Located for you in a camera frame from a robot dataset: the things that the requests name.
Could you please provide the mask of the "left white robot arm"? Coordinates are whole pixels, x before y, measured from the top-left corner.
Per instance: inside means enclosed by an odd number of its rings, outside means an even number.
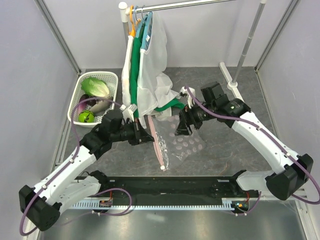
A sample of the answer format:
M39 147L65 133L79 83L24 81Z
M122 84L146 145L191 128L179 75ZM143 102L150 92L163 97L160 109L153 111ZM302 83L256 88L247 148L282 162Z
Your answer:
M33 187L24 185L19 190L22 212L20 234L28 236L33 233L32 230L24 232L25 219L31 221L36 230L44 232L73 204L89 196L106 196L110 185L99 171L90 174L80 183L71 185L71 182L108 152L113 143L128 142L136 146L153 141L153 136L142 127L138 119L124 121L123 113L118 109L107 112L101 123L83 136L75 150L58 168Z

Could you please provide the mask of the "clear pink-dotted zip bag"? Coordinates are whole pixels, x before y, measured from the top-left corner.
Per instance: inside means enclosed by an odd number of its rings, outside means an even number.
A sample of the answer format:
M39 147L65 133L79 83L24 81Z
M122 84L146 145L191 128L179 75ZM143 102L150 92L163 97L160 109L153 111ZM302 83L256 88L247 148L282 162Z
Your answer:
M162 171L180 166L187 157L199 153L206 146L195 129L190 135L175 135L179 124L178 115L162 120L149 116L148 124L154 138L154 151Z

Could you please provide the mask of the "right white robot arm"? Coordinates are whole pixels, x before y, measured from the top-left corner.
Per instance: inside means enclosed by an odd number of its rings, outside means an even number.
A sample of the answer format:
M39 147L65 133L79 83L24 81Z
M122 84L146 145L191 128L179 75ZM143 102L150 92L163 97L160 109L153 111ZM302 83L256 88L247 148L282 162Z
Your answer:
M270 171L242 171L229 184L235 197L246 191L269 191L277 199L285 201L293 197L309 179L313 159L307 153L298 154L276 138L241 99L229 99L218 82L201 88L204 98L200 102L195 91L182 87L181 96L187 97L187 105L179 113L175 135L191 135L192 128L200 129L204 121L216 119L247 140L267 161Z

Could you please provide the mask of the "green plastic lettuce head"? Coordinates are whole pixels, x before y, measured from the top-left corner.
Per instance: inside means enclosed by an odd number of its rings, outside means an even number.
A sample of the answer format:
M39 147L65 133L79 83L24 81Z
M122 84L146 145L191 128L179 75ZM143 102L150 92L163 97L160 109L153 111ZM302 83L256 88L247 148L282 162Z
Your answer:
M81 89L89 96L107 98L110 95L110 90L107 85L95 77L84 79L80 85Z

